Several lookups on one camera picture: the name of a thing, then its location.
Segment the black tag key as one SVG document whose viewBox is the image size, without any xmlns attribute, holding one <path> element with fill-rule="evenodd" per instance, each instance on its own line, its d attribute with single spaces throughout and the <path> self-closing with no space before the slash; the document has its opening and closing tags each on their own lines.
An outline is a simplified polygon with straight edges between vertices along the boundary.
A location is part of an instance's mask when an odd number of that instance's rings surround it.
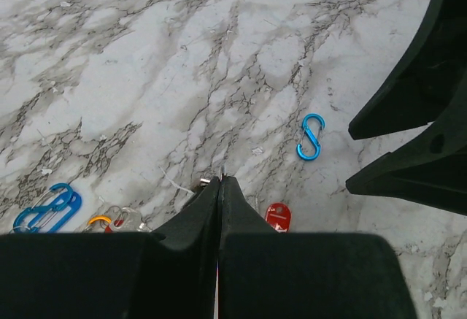
<svg viewBox="0 0 467 319">
<path fill-rule="evenodd" d="M 223 164 L 221 167 L 220 167 L 220 173 L 219 173 L 219 180 L 222 181 L 224 178 L 226 177 L 226 171 L 225 171 L 225 165 Z M 197 179 L 193 186 L 192 186 L 192 191 L 193 192 L 199 192 L 201 190 L 203 190 L 206 186 L 208 186 L 208 184 L 210 184 L 211 182 L 211 179 L 210 178 L 205 178 L 205 177 L 202 177 L 202 178 L 199 178 Z"/>
</svg>

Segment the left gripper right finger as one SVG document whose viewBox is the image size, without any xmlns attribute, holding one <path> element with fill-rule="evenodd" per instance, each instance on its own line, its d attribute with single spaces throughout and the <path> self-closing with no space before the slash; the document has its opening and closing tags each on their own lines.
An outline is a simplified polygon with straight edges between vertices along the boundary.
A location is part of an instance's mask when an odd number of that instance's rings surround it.
<svg viewBox="0 0 467 319">
<path fill-rule="evenodd" d="M 220 183 L 221 318 L 414 318 L 398 258 L 375 234 L 279 233 L 234 177 Z"/>
</svg>

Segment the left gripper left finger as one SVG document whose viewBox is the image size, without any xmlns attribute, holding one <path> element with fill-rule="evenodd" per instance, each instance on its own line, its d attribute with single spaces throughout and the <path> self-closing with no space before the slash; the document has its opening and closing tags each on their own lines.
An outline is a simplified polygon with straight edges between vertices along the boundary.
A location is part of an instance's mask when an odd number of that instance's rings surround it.
<svg viewBox="0 0 467 319">
<path fill-rule="evenodd" d="M 3 318 L 212 318 L 219 180 L 154 231 L 1 237 Z"/>
</svg>

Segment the orange carabiner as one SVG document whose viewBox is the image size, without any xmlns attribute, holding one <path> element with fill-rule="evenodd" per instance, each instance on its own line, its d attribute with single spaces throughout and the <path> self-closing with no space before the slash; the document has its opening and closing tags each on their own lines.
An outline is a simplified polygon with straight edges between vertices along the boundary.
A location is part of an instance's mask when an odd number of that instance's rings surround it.
<svg viewBox="0 0 467 319">
<path fill-rule="evenodd" d="M 84 233 L 104 231 L 105 228 L 111 223 L 111 218 L 106 215 L 97 215 L 92 217 L 83 229 Z"/>
</svg>

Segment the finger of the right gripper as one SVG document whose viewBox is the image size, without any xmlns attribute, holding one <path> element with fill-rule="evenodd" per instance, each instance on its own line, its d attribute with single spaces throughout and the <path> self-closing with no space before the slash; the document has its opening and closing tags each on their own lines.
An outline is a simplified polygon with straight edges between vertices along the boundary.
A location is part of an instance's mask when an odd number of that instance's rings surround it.
<svg viewBox="0 0 467 319">
<path fill-rule="evenodd" d="M 346 181 L 355 195 L 386 196 L 466 214 L 466 105 L 451 105 L 413 140 Z"/>
<path fill-rule="evenodd" d="M 431 0 L 412 42 L 349 124 L 353 139 L 433 122 L 466 73 L 466 0 Z"/>
</svg>

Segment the blue tag key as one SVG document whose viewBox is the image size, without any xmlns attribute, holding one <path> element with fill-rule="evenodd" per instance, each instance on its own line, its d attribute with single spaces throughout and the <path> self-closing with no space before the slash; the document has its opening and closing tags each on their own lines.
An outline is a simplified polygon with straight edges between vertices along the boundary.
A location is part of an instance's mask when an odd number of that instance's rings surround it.
<svg viewBox="0 0 467 319">
<path fill-rule="evenodd" d="M 74 217 L 82 206 L 82 198 L 77 192 L 70 196 L 61 193 L 33 217 L 28 227 L 35 233 L 55 233 L 60 231 Z"/>
</svg>

